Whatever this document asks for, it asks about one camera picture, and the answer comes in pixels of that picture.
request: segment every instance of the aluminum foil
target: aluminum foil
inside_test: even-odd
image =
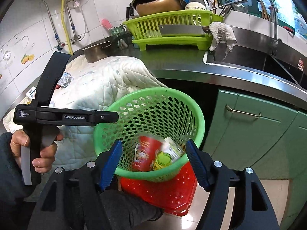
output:
[[[67,87],[70,82],[72,82],[73,78],[72,76],[70,75],[70,73],[63,73],[62,77],[59,79],[58,81],[58,85],[62,86],[62,87]]]

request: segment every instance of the white bowl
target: white bowl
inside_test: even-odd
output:
[[[190,2],[185,6],[185,10],[190,9],[199,9],[199,10],[207,10],[206,6],[201,4],[200,2]]]

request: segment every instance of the pink brush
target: pink brush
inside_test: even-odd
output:
[[[114,29],[113,25],[109,22],[108,19],[102,19],[102,20],[101,20],[101,25],[102,25],[105,29],[107,29],[108,31],[111,31],[112,29]],[[119,42],[120,42],[125,48],[128,47],[128,45],[126,44],[126,42],[125,42],[124,40],[121,39],[121,40],[119,40]]]

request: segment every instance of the yellow gas hose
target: yellow gas hose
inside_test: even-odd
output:
[[[62,8],[61,8],[62,25],[63,25],[64,32],[65,32],[65,35],[66,35],[66,40],[67,40],[69,52],[70,52],[71,55],[73,55],[74,53],[73,53],[72,45],[70,44],[70,38],[69,38],[67,28],[66,28],[66,24],[65,24],[65,21],[64,21],[64,5],[65,5],[65,0],[62,0]]]

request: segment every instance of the white quilted cloth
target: white quilted cloth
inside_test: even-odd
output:
[[[65,71],[74,79],[68,87],[54,91],[51,101],[57,108],[106,110],[116,100],[138,89],[166,87],[150,74],[141,60],[134,57],[107,57],[88,63],[81,55],[71,61]],[[14,110],[3,119],[6,130],[10,132],[21,128],[13,123],[13,115]],[[96,159],[94,127],[62,126],[60,129],[64,139],[57,142],[53,169],[57,166],[76,169]]]
[[[209,29],[213,35],[213,40],[209,50],[213,51],[216,49],[218,43],[224,42],[227,44],[227,49],[225,52],[226,56],[229,52],[232,52],[233,47],[237,44],[232,28],[225,23],[212,22]]]

